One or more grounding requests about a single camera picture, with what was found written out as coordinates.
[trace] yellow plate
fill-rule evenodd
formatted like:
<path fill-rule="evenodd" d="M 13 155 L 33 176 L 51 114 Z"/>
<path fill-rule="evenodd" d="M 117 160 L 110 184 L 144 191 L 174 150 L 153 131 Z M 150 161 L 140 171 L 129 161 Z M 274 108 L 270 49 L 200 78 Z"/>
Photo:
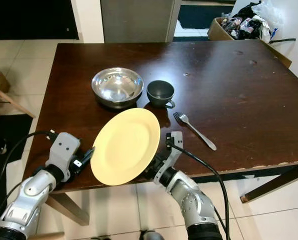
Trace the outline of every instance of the yellow plate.
<path fill-rule="evenodd" d="M 160 126 L 152 112 L 132 108 L 119 113 L 94 141 L 90 160 L 93 175 L 106 185 L 129 182 L 149 165 L 159 140 Z"/>

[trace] white wall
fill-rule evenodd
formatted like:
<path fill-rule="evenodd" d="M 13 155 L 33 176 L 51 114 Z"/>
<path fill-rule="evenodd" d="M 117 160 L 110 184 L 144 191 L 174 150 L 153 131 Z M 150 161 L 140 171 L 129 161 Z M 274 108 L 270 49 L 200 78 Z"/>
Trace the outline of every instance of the white wall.
<path fill-rule="evenodd" d="M 237 13 L 250 2 L 257 0 L 236 0 L 232 13 Z M 273 43 L 272 46 L 292 60 L 290 70 L 298 77 L 298 0 L 271 0 L 282 15 L 283 27 L 277 31 L 273 40 L 296 38 L 296 41 Z"/>
<path fill-rule="evenodd" d="M 71 0 L 78 36 L 82 43 L 104 43 L 100 0 Z"/>

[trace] metal bowl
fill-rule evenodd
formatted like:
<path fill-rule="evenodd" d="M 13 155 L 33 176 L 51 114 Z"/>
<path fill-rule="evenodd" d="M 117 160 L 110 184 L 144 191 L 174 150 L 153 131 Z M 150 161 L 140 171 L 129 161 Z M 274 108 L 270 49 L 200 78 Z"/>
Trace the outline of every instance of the metal bowl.
<path fill-rule="evenodd" d="M 144 89 L 141 76 L 122 67 L 98 72 L 91 81 L 96 99 L 109 108 L 124 109 L 135 104 Z"/>

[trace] fork handle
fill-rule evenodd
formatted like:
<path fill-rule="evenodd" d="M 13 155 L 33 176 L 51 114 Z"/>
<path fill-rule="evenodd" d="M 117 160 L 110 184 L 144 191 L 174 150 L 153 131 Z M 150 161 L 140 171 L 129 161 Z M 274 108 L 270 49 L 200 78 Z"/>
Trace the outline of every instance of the fork handle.
<path fill-rule="evenodd" d="M 188 122 L 188 126 L 194 130 L 201 138 L 202 140 L 204 140 L 204 142 L 209 146 L 209 148 L 211 148 L 212 150 L 216 151 L 217 147 L 216 145 L 210 141 L 205 135 L 203 135 L 201 132 L 199 132 L 194 126 L 192 126 L 189 122 Z"/>

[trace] dark brown tabletop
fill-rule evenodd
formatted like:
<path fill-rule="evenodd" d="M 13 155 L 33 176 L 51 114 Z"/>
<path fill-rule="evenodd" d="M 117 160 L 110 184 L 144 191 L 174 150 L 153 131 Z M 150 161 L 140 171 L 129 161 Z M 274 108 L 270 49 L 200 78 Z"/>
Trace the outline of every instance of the dark brown tabletop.
<path fill-rule="evenodd" d="M 223 173 L 298 163 L 298 78 L 258 40 L 174 43 L 58 44 L 36 130 L 54 129 L 82 138 L 90 148 L 101 128 L 118 112 L 96 102 L 91 79 L 99 71 L 123 67 L 142 76 L 138 108 L 159 120 L 161 139 L 182 131 L 184 148 Z M 151 107 L 148 83 L 174 86 L 173 109 Z M 212 140 L 211 150 L 174 112 L 184 112 Z M 48 159 L 51 143 L 33 140 L 24 178 Z M 182 154 L 175 167 L 191 177 L 209 170 Z M 62 192 L 101 187 L 89 166 Z"/>

